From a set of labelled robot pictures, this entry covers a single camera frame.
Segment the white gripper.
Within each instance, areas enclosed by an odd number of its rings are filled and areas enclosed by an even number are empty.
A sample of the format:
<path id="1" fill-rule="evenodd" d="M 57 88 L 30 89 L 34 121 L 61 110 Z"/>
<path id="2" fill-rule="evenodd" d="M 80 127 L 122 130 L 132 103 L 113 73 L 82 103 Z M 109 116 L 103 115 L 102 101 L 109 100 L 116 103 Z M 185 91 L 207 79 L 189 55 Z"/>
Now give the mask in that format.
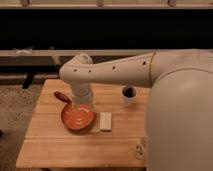
<path id="1" fill-rule="evenodd" d="M 94 108 L 94 94 L 92 90 L 90 90 L 86 95 L 83 96 L 72 95 L 71 99 L 75 105 L 87 105 L 90 108 Z"/>

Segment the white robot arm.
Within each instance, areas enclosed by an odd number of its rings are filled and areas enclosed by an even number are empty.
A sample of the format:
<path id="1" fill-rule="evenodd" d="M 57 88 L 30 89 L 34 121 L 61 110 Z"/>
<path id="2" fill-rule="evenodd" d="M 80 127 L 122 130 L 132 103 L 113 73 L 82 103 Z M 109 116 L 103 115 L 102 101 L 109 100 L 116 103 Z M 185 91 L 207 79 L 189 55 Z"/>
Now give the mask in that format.
<path id="1" fill-rule="evenodd" d="M 95 64 L 80 53 L 59 71 L 78 102 L 93 83 L 145 87 L 147 171 L 213 171 L 213 52 L 155 51 Z"/>

